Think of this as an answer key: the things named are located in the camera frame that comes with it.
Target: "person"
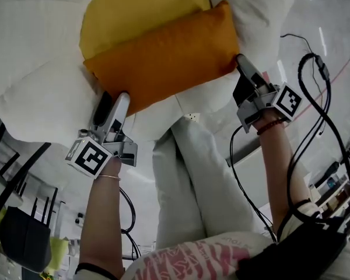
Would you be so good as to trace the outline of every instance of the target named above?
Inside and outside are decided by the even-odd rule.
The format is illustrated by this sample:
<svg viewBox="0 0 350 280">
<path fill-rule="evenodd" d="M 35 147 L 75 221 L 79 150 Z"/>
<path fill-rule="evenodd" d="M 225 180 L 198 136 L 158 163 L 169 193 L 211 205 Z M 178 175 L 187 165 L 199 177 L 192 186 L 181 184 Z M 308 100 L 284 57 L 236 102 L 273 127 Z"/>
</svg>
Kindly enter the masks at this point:
<svg viewBox="0 0 350 280">
<path fill-rule="evenodd" d="M 266 110 L 254 127 L 261 130 L 277 119 L 274 110 Z M 280 242 L 301 225 L 289 213 L 286 196 L 292 150 L 282 124 L 268 128 L 259 139 L 273 228 Z M 160 205 L 156 250 L 125 271 L 119 180 L 106 177 L 118 177 L 120 168 L 119 159 L 112 158 L 102 171 L 104 176 L 92 185 L 75 280 L 236 277 L 240 260 L 254 257 L 272 244 L 271 239 L 254 232 L 253 212 L 226 160 L 218 153 L 213 135 L 183 117 L 153 150 Z M 309 201 L 309 191 L 296 170 L 290 193 L 300 212 L 317 215 L 319 209 Z M 321 278 L 350 279 L 350 242 Z"/>
</svg>

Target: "forearm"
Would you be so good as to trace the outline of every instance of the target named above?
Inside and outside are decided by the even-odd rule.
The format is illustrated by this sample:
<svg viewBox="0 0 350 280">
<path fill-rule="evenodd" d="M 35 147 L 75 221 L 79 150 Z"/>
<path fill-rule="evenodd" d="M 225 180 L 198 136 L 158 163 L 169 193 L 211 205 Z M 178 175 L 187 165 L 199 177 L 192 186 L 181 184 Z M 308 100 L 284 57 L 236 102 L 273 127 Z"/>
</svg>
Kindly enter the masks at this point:
<svg viewBox="0 0 350 280">
<path fill-rule="evenodd" d="M 80 241 L 80 263 L 91 263 L 117 278 L 123 275 L 119 181 L 98 177 L 89 195 Z"/>
<path fill-rule="evenodd" d="M 264 164 L 267 175 L 268 197 L 271 206 L 274 229 L 277 232 L 289 211 L 287 171 L 292 158 L 292 149 L 282 125 L 276 125 L 260 136 Z M 290 196 L 294 204 L 308 199 L 309 190 L 297 169 L 290 182 Z"/>
</svg>

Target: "chair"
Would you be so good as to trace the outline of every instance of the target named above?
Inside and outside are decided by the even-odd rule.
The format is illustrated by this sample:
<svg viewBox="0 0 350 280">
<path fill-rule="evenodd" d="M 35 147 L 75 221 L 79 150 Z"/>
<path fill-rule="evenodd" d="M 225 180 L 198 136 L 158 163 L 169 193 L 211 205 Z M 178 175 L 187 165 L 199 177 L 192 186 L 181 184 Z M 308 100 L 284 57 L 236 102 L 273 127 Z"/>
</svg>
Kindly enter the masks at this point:
<svg viewBox="0 0 350 280">
<path fill-rule="evenodd" d="M 0 141 L 4 135 L 6 128 L 4 124 L 0 125 Z M 29 159 L 28 161 L 18 170 L 18 172 L 13 176 L 13 178 L 6 182 L 5 179 L 2 177 L 4 175 L 5 171 L 15 162 L 15 160 L 19 157 L 17 153 L 8 161 L 7 164 L 3 166 L 3 168 L 0 170 L 0 185 L 5 186 L 5 189 L 0 195 L 0 211 L 4 208 L 5 203 L 8 201 L 9 197 L 12 195 L 12 193 L 17 188 L 17 191 L 20 193 L 23 193 L 23 190 L 25 188 L 25 184 L 22 186 L 25 177 L 30 170 L 30 168 L 36 163 L 36 161 L 42 156 L 42 154 L 51 146 L 50 143 L 44 143 Z M 15 197 L 19 198 L 21 201 L 22 199 L 17 193 L 13 194 Z"/>
<path fill-rule="evenodd" d="M 0 224 L 0 242 L 3 252 L 8 258 L 32 272 L 43 272 L 52 259 L 49 225 L 57 192 L 56 188 L 46 223 L 44 220 L 49 198 L 45 202 L 41 221 L 35 219 L 36 198 L 31 215 L 10 206 Z"/>
</svg>

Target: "leg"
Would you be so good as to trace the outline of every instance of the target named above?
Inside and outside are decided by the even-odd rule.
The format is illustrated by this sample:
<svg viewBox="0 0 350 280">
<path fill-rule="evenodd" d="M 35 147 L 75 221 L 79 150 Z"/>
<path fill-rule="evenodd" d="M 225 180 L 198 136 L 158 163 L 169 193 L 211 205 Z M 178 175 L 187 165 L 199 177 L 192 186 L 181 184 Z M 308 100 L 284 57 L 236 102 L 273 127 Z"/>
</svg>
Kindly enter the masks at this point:
<svg viewBox="0 0 350 280">
<path fill-rule="evenodd" d="M 153 168 L 160 205 L 157 249 L 204 239 L 191 180 L 170 130 L 156 143 Z"/>
<path fill-rule="evenodd" d="M 208 236 L 252 231 L 253 214 L 213 135 L 197 122 L 181 118 L 171 128 L 194 186 Z"/>
</svg>

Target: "yellow pillow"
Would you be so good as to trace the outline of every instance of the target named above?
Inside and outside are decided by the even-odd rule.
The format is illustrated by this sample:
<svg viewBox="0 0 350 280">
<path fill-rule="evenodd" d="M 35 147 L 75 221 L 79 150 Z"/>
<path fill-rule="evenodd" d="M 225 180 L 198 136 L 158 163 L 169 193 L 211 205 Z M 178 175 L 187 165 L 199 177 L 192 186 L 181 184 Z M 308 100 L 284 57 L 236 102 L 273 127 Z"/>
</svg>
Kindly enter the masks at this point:
<svg viewBox="0 0 350 280">
<path fill-rule="evenodd" d="M 113 99 L 126 91 L 128 115 L 236 69 L 239 52 L 226 1 L 174 20 L 86 60 Z"/>
<path fill-rule="evenodd" d="M 92 0 L 80 31 L 85 59 L 191 13 L 209 9 L 209 0 Z"/>
</svg>

